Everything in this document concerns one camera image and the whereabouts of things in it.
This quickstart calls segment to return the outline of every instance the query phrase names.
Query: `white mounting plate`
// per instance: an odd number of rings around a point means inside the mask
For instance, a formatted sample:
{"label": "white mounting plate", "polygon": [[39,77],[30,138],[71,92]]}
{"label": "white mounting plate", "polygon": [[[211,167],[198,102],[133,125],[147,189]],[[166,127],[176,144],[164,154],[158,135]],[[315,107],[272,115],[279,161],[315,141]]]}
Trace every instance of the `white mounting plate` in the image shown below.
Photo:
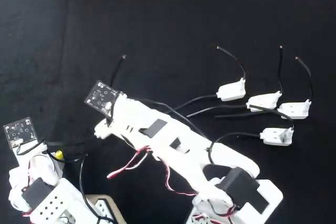
{"label": "white mounting plate", "polygon": [[223,102],[243,98],[246,94],[245,80],[241,78],[237,82],[220,86],[216,94],[217,98],[221,99]]}
{"label": "white mounting plate", "polygon": [[[213,178],[210,182],[213,185],[218,184],[221,180],[219,178]],[[260,214],[250,203],[246,203],[241,210],[237,211],[232,215],[231,220],[234,224],[263,224],[269,218],[269,216],[273,213],[273,211],[277,208],[280,202],[283,199],[282,192],[268,179],[257,179],[256,180],[260,186],[257,191],[267,200],[269,205],[265,208],[265,210]],[[207,202],[201,201],[199,196],[196,196],[193,199],[193,205],[195,206],[188,219],[186,224],[192,224],[194,214],[207,214],[211,219],[219,221],[223,224],[229,224],[229,221],[225,217],[220,217],[216,215],[210,208]],[[223,205],[223,202],[220,200],[213,201],[213,206],[215,209],[220,209],[221,212],[226,212],[228,210],[227,207]]]}
{"label": "white mounting plate", "polygon": [[[102,213],[90,201],[88,202],[102,216]],[[35,224],[63,223],[59,217],[65,212],[71,214],[76,223],[97,223],[97,217],[85,205],[80,191],[62,178],[55,189],[30,214],[30,220]]]}
{"label": "white mounting plate", "polygon": [[266,128],[260,134],[260,139],[264,140],[264,144],[288,146],[292,143],[294,130],[281,128]]}
{"label": "white mounting plate", "polygon": [[248,102],[246,103],[246,106],[248,109],[251,110],[251,112],[257,112],[261,111],[259,109],[250,108],[250,105],[255,105],[267,109],[274,109],[277,106],[277,102],[279,98],[281,97],[280,91],[275,93],[269,93],[269,94],[260,94],[256,95],[254,97],[250,97],[248,99]]}
{"label": "white mounting plate", "polygon": [[278,108],[278,111],[288,115],[292,119],[305,119],[309,114],[309,107],[311,101],[307,100],[305,102],[288,102],[283,103]]}

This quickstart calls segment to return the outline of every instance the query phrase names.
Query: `black cable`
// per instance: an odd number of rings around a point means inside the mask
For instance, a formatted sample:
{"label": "black cable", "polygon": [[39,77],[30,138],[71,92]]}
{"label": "black cable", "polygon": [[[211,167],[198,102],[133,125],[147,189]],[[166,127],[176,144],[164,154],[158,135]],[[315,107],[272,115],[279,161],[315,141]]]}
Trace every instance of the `black cable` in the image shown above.
{"label": "black cable", "polygon": [[169,109],[171,112],[173,112],[175,115],[177,115],[179,118],[181,118],[182,120],[186,121],[189,125],[191,125],[195,130],[196,132],[207,138],[205,136],[205,134],[195,125],[193,124],[189,119],[187,119],[186,117],[184,117],[183,115],[179,114],[177,111],[175,111],[172,107],[170,107],[169,105],[165,104],[165,103],[162,103],[162,102],[156,102],[156,101],[152,101],[152,100],[149,100],[149,99],[143,99],[143,98],[135,98],[135,100],[138,100],[138,101],[142,101],[142,102],[148,102],[148,103],[153,103],[153,104],[156,104],[156,105],[160,105],[160,106],[164,106],[166,107],[167,109]]}
{"label": "black cable", "polygon": [[217,46],[217,50],[222,51],[223,53],[229,55],[231,58],[233,58],[234,60],[236,60],[238,62],[239,66],[242,69],[243,74],[244,74],[243,79],[245,79],[246,78],[246,72],[245,72],[245,69],[243,67],[243,64],[233,54],[231,54],[229,51],[225,50],[224,48]]}
{"label": "black cable", "polygon": [[208,149],[208,158],[211,164],[215,164],[213,159],[211,158],[211,152],[212,152],[212,148],[214,147],[215,143],[218,143],[219,141],[225,139],[228,136],[232,136],[232,135],[237,135],[237,136],[250,136],[250,137],[257,137],[260,138],[259,134],[254,134],[254,133],[246,133],[246,132],[231,132],[231,133],[227,133],[223,136],[220,136],[216,141],[212,142],[209,149]]}
{"label": "black cable", "polygon": [[210,201],[209,199],[208,199],[208,203],[209,203],[209,205],[210,205],[210,207],[211,207],[211,210],[214,212],[214,214],[215,214],[215,215],[218,215],[218,216],[220,216],[220,217],[230,217],[230,216],[232,215],[232,212],[235,210],[235,209],[233,208],[232,211],[229,211],[229,212],[227,212],[227,213],[225,213],[225,214],[219,214],[219,213],[216,212],[214,206],[212,205],[212,203],[211,203],[211,201]]}
{"label": "black cable", "polygon": [[283,47],[279,47],[279,66],[278,66],[278,81],[280,85],[280,93],[282,94],[283,92],[283,87],[282,87],[282,81],[281,81],[281,68],[282,68],[282,59],[283,59],[284,53],[283,53]]}
{"label": "black cable", "polygon": [[115,77],[117,76],[119,70],[120,70],[120,67],[121,67],[121,64],[123,63],[124,59],[126,59],[126,55],[123,55],[118,63],[117,63],[117,66],[115,67],[114,69],[114,72],[112,74],[112,77],[111,77],[111,80],[110,80],[110,87],[112,87],[113,83],[114,83],[114,80],[115,80]]}
{"label": "black cable", "polygon": [[189,104],[191,104],[191,103],[197,102],[197,101],[199,101],[199,100],[210,99],[210,98],[217,98],[217,95],[215,95],[215,94],[209,94],[209,95],[202,95],[202,96],[200,96],[200,97],[193,98],[193,99],[191,99],[191,100],[189,100],[189,101],[183,103],[182,105],[179,105],[179,106],[173,108],[173,110],[177,111],[177,110],[180,110],[180,109],[186,107],[187,105],[189,105]]}
{"label": "black cable", "polygon": [[260,114],[267,114],[266,111],[257,111],[257,112],[247,112],[247,113],[241,113],[241,114],[227,114],[227,115],[216,115],[215,118],[244,118],[249,117],[253,115],[260,115]]}
{"label": "black cable", "polygon": [[75,163],[83,159],[83,157],[76,158],[76,159],[58,159],[55,156],[53,156],[53,154],[48,149],[47,149],[47,153],[53,160],[56,160],[57,162],[64,163],[64,164]]}
{"label": "black cable", "polygon": [[186,117],[187,118],[191,118],[193,116],[196,116],[196,115],[199,115],[199,114],[202,114],[206,111],[210,111],[210,110],[214,110],[214,109],[243,109],[243,108],[246,108],[246,105],[228,105],[228,104],[222,104],[222,105],[218,105],[218,106],[213,106],[213,107],[209,107],[209,108],[205,108],[205,109],[202,109],[202,110],[199,110],[199,111],[196,111],[190,115],[187,115]]}
{"label": "black cable", "polygon": [[105,216],[100,216],[99,214],[97,214],[96,211],[88,203],[88,200],[85,197],[84,189],[83,189],[83,182],[82,182],[82,175],[83,175],[83,165],[84,165],[84,161],[85,161],[86,157],[87,157],[87,155],[82,158],[82,163],[80,164],[80,170],[79,170],[79,188],[80,188],[80,192],[82,194],[82,198],[84,200],[84,203],[89,208],[89,210],[94,214],[94,216],[96,216],[98,218],[97,223],[99,223],[100,220],[107,220],[110,223],[115,223],[115,221],[113,219],[105,217]]}
{"label": "black cable", "polygon": [[279,115],[279,116],[282,116],[284,118],[286,118],[288,121],[290,121],[292,123],[292,130],[294,130],[294,120],[286,115],[286,114],[283,114],[277,110],[271,110],[271,109],[268,109],[268,108],[264,108],[264,107],[259,107],[259,106],[255,106],[255,105],[249,105],[250,108],[255,108],[255,109],[259,109],[259,110],[263,110],[263,111],[267,111],[267,112],[270,112],[270,113],[273,113],[275,115]]}
{"label": "black cable", "polygon": [[309,68],[307,67],[307,65],[299,57],[295,57],[295,59],[304,67],[304,69],[306,70],[306,72],[308,74],[309,86],[310,86],[310,98],[309,98],[309,101],[311,101],[313,99],[313,82],[311,80],[311,72],[310,72]]}
{"label": "black cable", "polygon": [[45,141],[45,138],[42,139],[41,141],[39,141],[37,144],[35,144],[33,147],[25,150],[24,152],[19,153],[19,151],[21,150],[21,145],[18,146],[18,148],[16,149],[16,155],[18,156],[22,156],[22,155],[26,155],[28,152],[32,151],[33,149],[35,149],[36,147],[38,147],[41,143],[43,143]]}

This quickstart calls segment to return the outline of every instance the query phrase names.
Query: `robotic arm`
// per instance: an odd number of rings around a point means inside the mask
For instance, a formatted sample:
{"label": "robotic arm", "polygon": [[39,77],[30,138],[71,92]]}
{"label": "robotic arm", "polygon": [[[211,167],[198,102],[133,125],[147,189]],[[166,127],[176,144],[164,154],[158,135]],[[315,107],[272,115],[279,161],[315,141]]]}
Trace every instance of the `robotic arm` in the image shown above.
{"label": "robotic arm", "polygon": [[[137,153],[146,148],[165,164],[167,172],[172,168],[188,181],[195,193],[187,195],[196,197],[187,224],[197,223],[200,217],[211,220],[208,223],[262,224],[282,201],[281,191],[271,181],[256,180],[259,167],[252,160],[221,143],[214,144],[212,160],[232,169],[225,177],[208,181],[203,168],[211,164],[208,159],[211,141],[169,115],[129,99],[100,81],[86,103],[106,116],[94,128],[96,137],[105,139],[113,134],[129,141]],[[9,199],[13,207],[26,212],[24,216],[36,224],[65,223],[64,220],[108,223],[98,220],[103,213],[115,219],[104,202],[85,203],[81,192],[61,178],[61,164],[44,154],[47,146],[37,142],[35,131],[33,128],[27,131],[27,125],[16,122],[5,126],[19,162],[19,167],[9,172],[12,186]],[[25,142],[24,136],[9,138],[16,133],[27,134],[29,142]]]}
{"label": "robotic arm", "polygon": [[[106,100],[108,95],[113,99]],[[207,149],[211,141],[169,115],[129,99],[100,81],[86,103],[112,118],[102,120],[94,128],[96,137],[104,139],[113,134],[127,139],[136,150],[149,146],[156,160],[188,181],[198,192],[193,212],[229,223],[227,218],[214,213],[213,208],[229,211],[239,205],[240,210],[231,216],[233,223],[264,223],[281,202],[282,193],[271,181],[255,180],[259,167],[252,160],[221,143],[214,145],[213,161],[231,167],[232,171],[226,179],[208,181],[203,168],[210,164]]]}

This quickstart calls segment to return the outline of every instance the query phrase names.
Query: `black tabletop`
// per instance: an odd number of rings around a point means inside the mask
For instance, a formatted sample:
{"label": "black tabletop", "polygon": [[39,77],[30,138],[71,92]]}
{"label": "black tabletop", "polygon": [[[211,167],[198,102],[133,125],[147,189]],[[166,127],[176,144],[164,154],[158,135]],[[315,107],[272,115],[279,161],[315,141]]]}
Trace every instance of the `black tabletop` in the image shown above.
{"label": "black tabletop", "polygon": [[[227,145],[253,159],[259,178],[272,180],[283,201],[267,223],[323,223],[332,210],[336,113],[334,80],[335,0],[0,0],[0,125],[30,116],[40,138],[65,143],[93,133],[102,115],[84,104],[96,80],[108,82],[127,54],[115,88],[130,96],[172,106],[237,81],[242,73],[216,45],[231,51],[247,69],[244,103],[251,95],[279,90],[278,47],[285,49],[281,102],[309,97],[305,71],[311,68],[314,98],[310,115],[297,121],[293,144],[267,146],[239,138]],[[199,103],[193,112],[219,101]],[[233,131],[288,127],[274,115],[243,120],[193,119],[211,140]],[[16,164],[3,134],[0,192],[3,223],[29,223],[9,204],[8,171]],[[164,186],[165,169],[149,157],[113,180],[134,151],[109,137],[85,164],[86,194],[110,195],[128,223],[183,223],[192,204]],[[78,185],[78,167],[66,176]],[[171,185],[187,190],[173,172]]]}

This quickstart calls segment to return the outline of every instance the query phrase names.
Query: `red and white wire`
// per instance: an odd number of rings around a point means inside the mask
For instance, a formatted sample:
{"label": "red and white wire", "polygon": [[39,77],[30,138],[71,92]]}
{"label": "red and white wire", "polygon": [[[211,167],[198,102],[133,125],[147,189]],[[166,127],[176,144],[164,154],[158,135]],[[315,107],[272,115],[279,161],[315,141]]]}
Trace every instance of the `red and white wire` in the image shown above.
{"label": "red and white wire", "polygon": [[145,146],[145,147],[142,147],[141,149],[137,150],[136,153],[135,153],[135,155],[131,158],[131,160],[129,160],[129,162],[128,162],[125,166],[119,168],[118,170],[115,170],[115,171],[111,172],[109,175],[107,175],[107,178],[108,178],[108,179],[112,179],[114,176],[117,176],[119,173],[122,173],[124,170],[127,170],[127,169],[131,170],[131,169],[135,169],[135,168],[137,168],[137,167],[144,161],[144,159],[147,157],[147,153],[145,154],[145,156],[144,156],[144,157],[143,157],[137,164],[135,164],[135,165],[132,166],[132,167],[129,167],[129,166],[131,165],[131,163],[134,161],[134,159],[135,159],[135,158],[136,158],[136,157],[137,157],[143,150],[147,150],[147,151],[149,151],[150,148],[149,148],[148,146]]}
{"label": "red and white wire", "polygon": [[222,222],[219,222],[217,220],[210,219],[208,216],[205,216],[203,214],[199,215],[193,215],[194,220],[201,220],[201,219],[208,219],[213,224],[223,224]]}
{"label": "red and white wire", "polygon": [[167,188],[169,191],[173,191],[173,192],[176,193],[176,194],[182,194],[182,195],[187,195],[187,196],[195,196],[195,195],[197,195],[196,192],[194,192],[194,193],[184,193],[184,192],[175,191],[175,190],[169,185],[170,167],[169,167],[169,165],[168,165],[165,161],[163,161],[163,160],[161,160],[161,161],[162,161],[162,163],[164,164],[164,166],[166,167],[166,181],[165,181],[165,185],[166,185],[166,188]]}

